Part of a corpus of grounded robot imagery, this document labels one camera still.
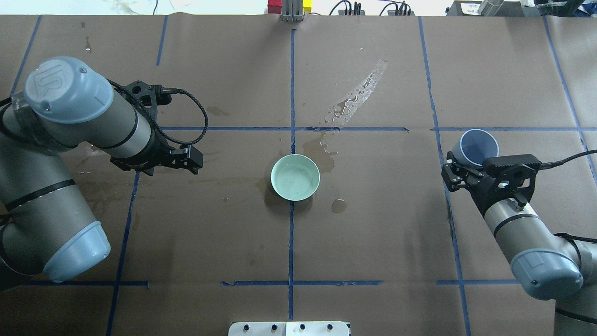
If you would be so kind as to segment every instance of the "water spill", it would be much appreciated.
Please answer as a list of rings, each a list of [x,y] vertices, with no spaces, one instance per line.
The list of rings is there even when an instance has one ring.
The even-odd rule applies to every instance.
[[[211,115],[224,115],[225,117],[230,115],[228,112],[224,112],[216,106],[208,106],[205,110]]]
[[[343,200],[341,198],[337,198],[332,203],[332,212],[333,213],[341,213],[341,212],[344,212],[344,210],[346,210],[347,207],[348,207],[348,203],[346,203],[345,200]]]
[[[89,44],[89,36],[86,37],[87,44],[85,45],[85,51],[89,51],[91,54],[91,44]]]
[[[331,173],[335,165],[332,156],[338,154],[338,152],[332,152],[327,148],[329,144],[324,139],[327,132],[319,132],[319,134],[317,139],[306,142],[303,145],[303,152],[305,156],[317,164],[320,173]]]
[[[375,87],[377,83],[379,83],[383,73],[386,71],[386,68],[387,61],[379,60],[366,79],[352,89],[352,91],[346,95],[344,100],[330,108],[324,118],[325,122],[328,122],[328,114],[330,114],[332,123],[339,123],[342,126],[346,124],[355,114],[356,110],[371,97],[373,90],[375,90]]]

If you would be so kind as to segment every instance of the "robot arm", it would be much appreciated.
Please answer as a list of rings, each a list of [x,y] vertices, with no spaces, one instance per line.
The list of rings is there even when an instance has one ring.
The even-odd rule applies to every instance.
[[[545,164],[530,154],[487,157],[466,136],[447,154],[446,187],[470,192],[525,292],[556,300],[554,335],[597,334],[597,245],[552,235],[528,204]]]
[[[127,101],[80,60],[56,57],[32,72],[0,113],[0,201],[12,219],[0,226],[0,291],[41,272],[68,280],[110,253],[61,152],[87,141],[123,170],[152,175],[167,166],[197,174],[202,167],[201,152],[188,143],[170,147],[155,123],[156,105],[178,89],[129,86],[132,93],[117,88]]]

